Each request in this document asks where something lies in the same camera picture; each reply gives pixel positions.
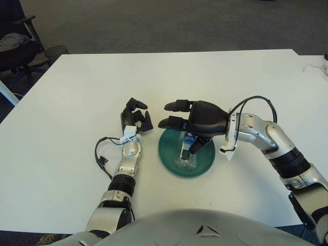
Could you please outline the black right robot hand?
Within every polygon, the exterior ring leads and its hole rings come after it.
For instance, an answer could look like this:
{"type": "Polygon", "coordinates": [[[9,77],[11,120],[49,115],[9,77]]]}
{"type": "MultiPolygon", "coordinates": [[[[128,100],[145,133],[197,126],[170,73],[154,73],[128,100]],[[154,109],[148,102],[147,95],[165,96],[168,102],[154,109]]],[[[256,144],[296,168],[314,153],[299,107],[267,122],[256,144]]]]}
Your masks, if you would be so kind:
{"type": "Polygon", "coordinates": [[[195,142],[189,147],[192,154],[207,145],[214,136],[224,135],[227,131],[229,114],[210,102],[178,99],[166,104],[164,109],[172,112],[189,113],[188,119],[169,116],[161,120],[158,127],[188,132],[196,136],[195,142]]]}

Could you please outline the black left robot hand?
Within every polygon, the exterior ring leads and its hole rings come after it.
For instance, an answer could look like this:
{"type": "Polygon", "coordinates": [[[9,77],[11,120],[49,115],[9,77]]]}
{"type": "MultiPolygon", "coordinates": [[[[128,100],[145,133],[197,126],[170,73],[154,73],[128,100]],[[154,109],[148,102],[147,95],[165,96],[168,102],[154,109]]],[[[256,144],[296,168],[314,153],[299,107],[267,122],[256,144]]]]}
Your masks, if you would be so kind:
{"type": "Polygon", "coordinates": [[[122,130],[126,126],[136,127],[136,133],[152,130],[153,124],[147,109],[146,104],[131,97],[120,115],[122,130]]]}

